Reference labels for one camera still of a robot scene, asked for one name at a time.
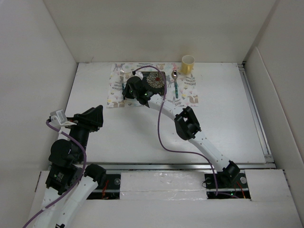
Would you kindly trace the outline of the floral animal print cloth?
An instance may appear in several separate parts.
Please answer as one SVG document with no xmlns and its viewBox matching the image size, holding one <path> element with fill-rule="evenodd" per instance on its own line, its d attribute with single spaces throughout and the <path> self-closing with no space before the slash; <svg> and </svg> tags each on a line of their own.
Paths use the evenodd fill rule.
<svg viewBox="0 0 304 228">
<path fill-rule="evenodd" d="M 140 71 L 157 71 L 150 66 L 158 68 L 162 71 L 166 77 L 166 101 L 172 103 L 176 106 L 197 106 L 199 103 L 198 100 L 198 91 L 196 87 L 196 78 L 193 74 L 184 75 L 180 72 L 180 64 L 178 63 L 113 63 L 111 68 L 111 74 L 109 78 L 109 87 L 108 87 L 108 99 L 107 107 L 108 108 L 120 108 L 120 107 L 129 107 L 129 106 L 139 106 L 140 103 L 135 99 L 123 99 L 122 86 L 120 81 L 120 71 L 124 71 L 124 85 L 129 78 L 133 76 L 132 72 L 140 67 L 144 66 L 145 68 Z M 174 80 L 171 77 L 173 70 L 177 70 L 178 78 L 178 95 L 179 98 L 175 97 L 175 88 Z"/>
</svg>

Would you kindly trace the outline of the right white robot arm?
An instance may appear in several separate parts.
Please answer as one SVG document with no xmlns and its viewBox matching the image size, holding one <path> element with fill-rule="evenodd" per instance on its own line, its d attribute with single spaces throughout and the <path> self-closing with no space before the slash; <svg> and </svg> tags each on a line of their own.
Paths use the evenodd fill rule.
<svg viewBox="0 0 304 228">
<path fill-rule="evenodd" d="M 157 87 L 144 84 L 145 77 L 133 76 L 127 80 L 123 87 L 123 98 L 135 99 L 141 105 L 159 112 L 174 121 L 177 135 L 193 144 L 216 170 L 215 185 L 224 188 L 231 187 L 237 181 L 240 168 L 226 156 L 224 156 L 205 136 L 201 130 L 199 121 L 189 106 L 184 108 L 164 101 L 167 86 L 164 82 Z"/>
</svg>

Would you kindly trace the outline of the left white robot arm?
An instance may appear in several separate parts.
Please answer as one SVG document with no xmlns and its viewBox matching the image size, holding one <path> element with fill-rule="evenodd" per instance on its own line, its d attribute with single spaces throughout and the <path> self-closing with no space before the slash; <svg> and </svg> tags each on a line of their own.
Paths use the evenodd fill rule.
<svg viewBox="0 0 304 228">
<path fill-rule="evenodd" d="M 103 126 L 103 106 L 73 117 L 57 110 L 50 114 L 46 125 L 64 138 L 51 146 L 43 202 L 31 221 L 35 228 L 67 228 L 93 190 L 106 183 L 106 169 L 86 163 L 89 135 Z"/>
</svg>

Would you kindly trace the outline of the yellow mug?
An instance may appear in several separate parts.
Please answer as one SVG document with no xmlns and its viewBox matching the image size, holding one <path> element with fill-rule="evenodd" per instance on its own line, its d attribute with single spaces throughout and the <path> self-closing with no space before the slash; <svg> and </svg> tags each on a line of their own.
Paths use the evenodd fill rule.
<svg viewBox="0 0 304 228">
<path fill-rule="evenodd" d="M 191 55 L 185 55 L 181 59 L 181 72 L 188 75 L 192 72 L 194 67 L 195 58 Z"/>
</svg>

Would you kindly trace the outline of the black floral square plate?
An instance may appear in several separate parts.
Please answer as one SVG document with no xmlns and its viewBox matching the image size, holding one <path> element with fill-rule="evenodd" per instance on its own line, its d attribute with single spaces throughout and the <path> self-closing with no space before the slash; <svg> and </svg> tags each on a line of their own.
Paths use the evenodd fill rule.
<svg viewBox="0 0 304 228">
<path fill-rule="evenodd" d="M 142 71 L 144 87 L 154 94 L 164 95 L 164 79 L 157 71 Z"/>
</svg>

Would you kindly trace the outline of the spoon with teal handle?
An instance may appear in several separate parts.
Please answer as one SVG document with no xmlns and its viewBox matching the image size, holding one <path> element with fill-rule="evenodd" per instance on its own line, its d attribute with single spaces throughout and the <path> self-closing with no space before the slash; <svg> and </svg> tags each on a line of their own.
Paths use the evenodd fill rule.
<svg viewBox="0 0 304 228">
<path fill-rule="evenodd" d="M 177 70 L 172 71 L 171 77 L 174 80 L 175 97 L 176 97 L 176 99 L 178 99 L 179 95 L 178 95 L 178 83 L 177 83 L 177 78 L 178 78 Z"/>
</svg>

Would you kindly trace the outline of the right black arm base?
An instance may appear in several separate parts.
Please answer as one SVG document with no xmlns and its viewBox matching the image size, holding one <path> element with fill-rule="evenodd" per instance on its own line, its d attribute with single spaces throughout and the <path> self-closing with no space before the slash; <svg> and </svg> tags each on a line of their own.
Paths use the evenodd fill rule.
<svg viewBox="0 0 304 228">
<path fill-rule="evenodd" d="M 205 173 L 202 187 L 206 190 L 208 200 L 214 199 L 251 199 L 249 186 L 245 171 L 242 170 L 232 183 L 225 184 L 218 173 L 215 174 L 217 186 L 213 173 Z"/>
</svg>

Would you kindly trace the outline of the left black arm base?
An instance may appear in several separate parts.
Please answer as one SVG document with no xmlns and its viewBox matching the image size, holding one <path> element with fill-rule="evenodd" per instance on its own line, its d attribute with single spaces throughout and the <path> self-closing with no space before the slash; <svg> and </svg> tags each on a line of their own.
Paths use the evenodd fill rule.
<svg viewBox="0 0 304 228">
<path fill-rule="evenodd" d="M 117 200 L 120 198 L 121 174 L 108 174 L 106 169 L 97 164 L 88 165 L 84 174 L 98 183 L 97 188 L 87 197 L 88 200 Z"/>
</svg>

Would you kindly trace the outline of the fork with teal handle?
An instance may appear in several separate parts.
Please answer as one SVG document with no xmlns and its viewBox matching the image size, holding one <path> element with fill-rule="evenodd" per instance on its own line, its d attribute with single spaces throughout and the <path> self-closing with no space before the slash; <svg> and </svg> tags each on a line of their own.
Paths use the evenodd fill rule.
<svg viewBox="0 0 304 228">
<path fill-rule="evenodd" d="M 124 71 L 123 70 L 120 71 L 119 77 L 120 77 L 120 81 L 121 81 L 122 91 L 124 91 L 125 85 L 124 85 Z"/>
</svg>

